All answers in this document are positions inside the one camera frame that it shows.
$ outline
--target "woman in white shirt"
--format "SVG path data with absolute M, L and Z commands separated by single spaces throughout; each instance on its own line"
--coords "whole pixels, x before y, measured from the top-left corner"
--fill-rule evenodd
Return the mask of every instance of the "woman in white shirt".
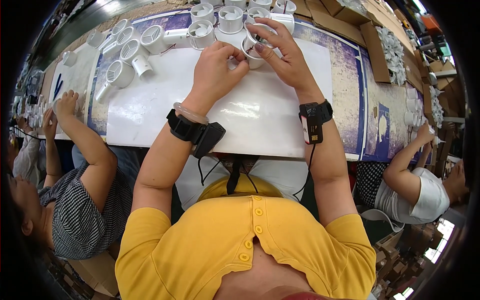
M 426 122 L 419 128 L 417 137 L 398 152 L 389 165 L 359 162 L 357 203 L 379 209 L 398 222 L 425 224 L 436 220 L 452 204 L 461 202 L 468 193 L 463 161 L 453 167 L 443 182 L 424 168 L 433 138 Z M 422 155 L 410 172 L 407 167 L 422 146 Z

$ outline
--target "black cable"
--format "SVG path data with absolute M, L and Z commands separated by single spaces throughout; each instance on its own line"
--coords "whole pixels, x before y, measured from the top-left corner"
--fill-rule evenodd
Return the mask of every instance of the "black cable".
M 42 139 L 39 139 L 39 138 L 36 137 L 36 136 L 33 136 L 33 135 L 31 135 L 31 134 L 26 133 L 25 131 L 21 130 L 21 129 L 18 128 L 17 126 L 13 126 L 13 127 L 16 128 L 16 129 L 18 129 L 18 130 L 20 130 L 20 131 L 21 131 L 23 134 L 25 134 L 25 135 L 31 136 L 31 137 L 33 137 L 34 139 L 37 139 L 37 140 L 39 140 L 39 141 L 42 140 Z
M 312 149 L 312 153 L 310 153 L 310 161 L 308 163 L 308 173 L 307 173 L 307 179 L 305 180 L 305 184 L 302 186 L 302 188 L 296 192 L 295 194 L 293 194 L 293 196 L 295 197 L 295 199 L 297 199 L 298 202 L 300 202 L 300 200 L 298 199 L 298 197 L 296 196 L 299 192 L 303 191 L 303 189 L 305 188 L 305 186 L 307 185 L 307 182 L 308 182 L 308 179 L 310 178 L 310 176 L 312 175 L 310 173 L 310 166 L 312 165 L 312 158 L 313 158 L 313 152 L 315 151 L 315 146 L 317 144 L 313 144 L 313 149 Z
M 255 183 L 253 183 L 253 180 L 250 178 L 250 176 L 248 176 L 247 170 L 245 169 L 245 166 L 243 165 L 243 161 L 241 162 L 241 166 L 243 168 L 243 171 L 245 172 L 245 175 L 247 175 L 248 180 L 250 180 L 250 182 L 252 183 L 253 188 L 255 188 L 255 192 L 258 194 L 257 187 L 255 186 Z
M 202 168 L 200 168 L 200 159 L 202 159 L 202 158 L 198 159 L 198 171 L 200 172 L 200 180 L 202 182 L 202 186 L 205 186 L 204 185 L 205 180 L 207 179 L 208 175 L 210 175 L 210 173 L 212 173 L 213 169 L 215 169 L 215 167 L 220 163 L 220 159 L 216 162 L 216 164 L 213 166 L 213 168 L 211 168 L 210 171 L 208 171 L 207 175 L 205 175 L 205 178 L 204 178 L 204 175 L 202 174 Z

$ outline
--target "black strap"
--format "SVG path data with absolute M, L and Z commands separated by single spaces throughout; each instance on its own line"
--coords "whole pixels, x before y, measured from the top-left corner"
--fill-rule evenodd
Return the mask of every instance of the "black strap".
M 240 167 L 242 162 L 242 157 L 235 155 L 235 160 L 233 161 L 232 173 L 227 181 L 227 194 L 232 195 L 237 187 L 240 178 Z

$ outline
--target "yellow button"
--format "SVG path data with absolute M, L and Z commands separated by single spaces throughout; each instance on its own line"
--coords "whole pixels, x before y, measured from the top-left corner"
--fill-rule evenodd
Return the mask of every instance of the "yellow button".
M 240 254 L 240 260 L 246 262 L 247 260 L 250 259 L 250 256 L 247 253 L 241 253 Z

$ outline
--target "white shirt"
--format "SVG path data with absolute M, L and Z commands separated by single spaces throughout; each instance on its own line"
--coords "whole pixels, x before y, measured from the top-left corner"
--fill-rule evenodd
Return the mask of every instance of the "white shirt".
M 392 220 L 406 224 L 433 222 L 450 206 L 442 180 L 425 168 L 416 168 L 412 174 L 420 177 L 420 196 L 414 207 L 382 180 L 375 198 L 375 208 Z

